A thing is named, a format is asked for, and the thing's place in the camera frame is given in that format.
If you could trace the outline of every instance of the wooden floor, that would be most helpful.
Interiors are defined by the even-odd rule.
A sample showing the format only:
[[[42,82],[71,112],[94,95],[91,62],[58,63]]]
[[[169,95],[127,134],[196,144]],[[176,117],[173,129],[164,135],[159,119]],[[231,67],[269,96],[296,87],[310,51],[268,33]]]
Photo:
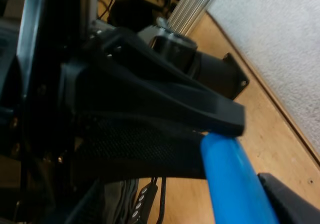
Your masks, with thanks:
[[[236,102],[246,108],[246,130],[239,140],[255,171],[272,173],[320,209],[319,166],[217,25],[206,14],[190,36],[200,51],[219,58],[232,53],[250,79]],[[149,181],[141,180],[140,187]],[[168,179],[166,190],[164,224],[214,223],[206,181]],[[159,193],[156,198],[149,224],[158,218]]]

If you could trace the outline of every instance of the mounting screw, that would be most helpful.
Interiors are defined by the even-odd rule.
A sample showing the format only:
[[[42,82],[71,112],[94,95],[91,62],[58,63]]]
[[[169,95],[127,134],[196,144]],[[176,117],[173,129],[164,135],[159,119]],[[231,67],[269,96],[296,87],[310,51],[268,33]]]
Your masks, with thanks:
[[[16,143],[12,147],[11,154],[12,156],[16,157],[19,154],[19,152],[20,152],[20,143]]]
[[[58,157],[58,163],[64,163],[64,158],[63,156]]]
[[[241,86],[242,86],[242,87],[244,87],[244,86],[246,86],[246,85],[247,85],[247,81],[244,80],[244,81],[241,82]]]
[[[10,128],[15,129],[18,126],[18,118],[13,118],[10,123]]]
[[[121,49],[122,49],[122,47],[121,46],[118,46],[117,48],[115,48],[114,50],[116,51],[116,52],[120,52],[121,51]]]

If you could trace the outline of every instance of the white wall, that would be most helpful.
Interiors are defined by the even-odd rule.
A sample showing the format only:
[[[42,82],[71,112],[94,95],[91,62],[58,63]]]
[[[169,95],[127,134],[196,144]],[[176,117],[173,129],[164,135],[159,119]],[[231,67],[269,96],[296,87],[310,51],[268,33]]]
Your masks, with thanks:
[[[320,153],[320,0],[214,0],[208,11]]]

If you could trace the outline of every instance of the blue tube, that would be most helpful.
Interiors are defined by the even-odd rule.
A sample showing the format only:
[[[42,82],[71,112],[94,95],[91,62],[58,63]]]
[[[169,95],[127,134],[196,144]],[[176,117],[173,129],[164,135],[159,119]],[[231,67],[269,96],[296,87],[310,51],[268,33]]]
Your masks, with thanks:
[[[209,134],[201,153],[216,224],[279,224],[236,139]]]

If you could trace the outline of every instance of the black cable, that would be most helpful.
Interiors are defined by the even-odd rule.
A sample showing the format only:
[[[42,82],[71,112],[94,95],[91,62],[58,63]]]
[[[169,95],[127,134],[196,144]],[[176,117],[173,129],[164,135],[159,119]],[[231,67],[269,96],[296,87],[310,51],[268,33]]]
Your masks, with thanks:
[[[113,2],[113,1],[114,1],[114,0],[111,0],[110,3],[109,3],[109,5],[106,6],[105,11],[99,16],[99,19],[101,19],[107,12],[109,12],[109,14],[110,14],[110,8],[111,8],[111,5],[112,5],[112,2]]]
[[[156,224],[162,224],[162,222],[164,221],[165,204],[166,204],[166,184],[167,184],[167,178],[162,177],[159,217]]]

